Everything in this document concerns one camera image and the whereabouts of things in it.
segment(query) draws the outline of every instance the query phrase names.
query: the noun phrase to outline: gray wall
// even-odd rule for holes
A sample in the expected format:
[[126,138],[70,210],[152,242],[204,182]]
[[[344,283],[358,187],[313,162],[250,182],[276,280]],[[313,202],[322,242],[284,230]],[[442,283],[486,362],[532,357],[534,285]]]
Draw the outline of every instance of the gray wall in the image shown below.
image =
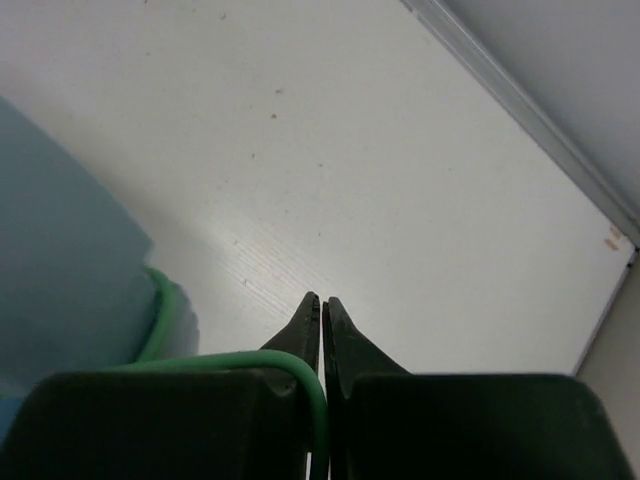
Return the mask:
[[640,218],[640,2],[442,1]]
[[640,264],[629,273],[578,377],[604,403],[640,473]]

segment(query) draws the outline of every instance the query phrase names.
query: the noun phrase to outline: white wall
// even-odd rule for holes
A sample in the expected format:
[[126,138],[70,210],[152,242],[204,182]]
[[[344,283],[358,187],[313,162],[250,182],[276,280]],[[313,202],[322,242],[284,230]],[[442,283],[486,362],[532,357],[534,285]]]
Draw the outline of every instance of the white wall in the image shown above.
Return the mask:
[[204,352],[313,289],[411,370],[568,373],[633,251],[396,0],[7,0],[0,94],[148,230]]
[[442,1],[640,217],[640,2]]
[[629,273],[578,376],[603,401],[640,472],[640,265]]

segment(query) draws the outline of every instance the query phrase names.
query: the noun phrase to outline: green wire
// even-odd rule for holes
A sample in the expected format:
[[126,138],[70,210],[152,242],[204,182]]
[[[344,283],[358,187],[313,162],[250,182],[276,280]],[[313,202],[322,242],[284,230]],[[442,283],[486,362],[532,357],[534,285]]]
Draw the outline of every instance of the green wire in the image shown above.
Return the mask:
[[311,480],[325,480],[329,472],[329,411],[322,386],[313,369],[302,359],[276,350],[221,353],[134,363],[111,369],[119,372],[211,372],[238,368],[277,368],[293,375],[309,397],[313,423]]
[[161,302],[153,330],[147,343],[138,354],[136,362],[151,362],[158,358],[162,347],[169,337],[169,330],[178,310],[178,294],[176,287],[160,270],[147,267],[149,278],[155,283]]

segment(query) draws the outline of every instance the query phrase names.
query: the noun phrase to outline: dirt spot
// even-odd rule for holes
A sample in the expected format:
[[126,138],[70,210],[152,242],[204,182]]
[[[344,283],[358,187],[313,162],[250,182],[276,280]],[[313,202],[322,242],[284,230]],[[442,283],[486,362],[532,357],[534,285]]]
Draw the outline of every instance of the dirt spot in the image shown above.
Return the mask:
[[617,246],[615,243],[613,243],[613,240],[611,240],[610,238],[605,238],[605,239],[604,239],[604,243],[606,243],[606,244],[607,244],[607,247],[609,247],[609,248],[610,248],[611,250],[613,250],[614,252],[615,252],[616,250],[620,250],[620,249],[618,248],[618,246]]
[[618,230],[614,225],[609,226],[609,231],[611,232],[611,235],[613,235],[613,238],[615,238],[616,240],[620,240],[620,238],[622,237],[622,232]]

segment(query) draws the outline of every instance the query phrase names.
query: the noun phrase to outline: white table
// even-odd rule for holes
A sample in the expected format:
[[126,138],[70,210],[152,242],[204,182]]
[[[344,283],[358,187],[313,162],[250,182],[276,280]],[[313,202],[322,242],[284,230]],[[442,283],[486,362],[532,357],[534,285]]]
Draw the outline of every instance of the white table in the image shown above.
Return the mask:
[[152,235],[205,352],[312,289],[411,370],[571,372],[633,250],[396,0],[5,0],[0,94]]

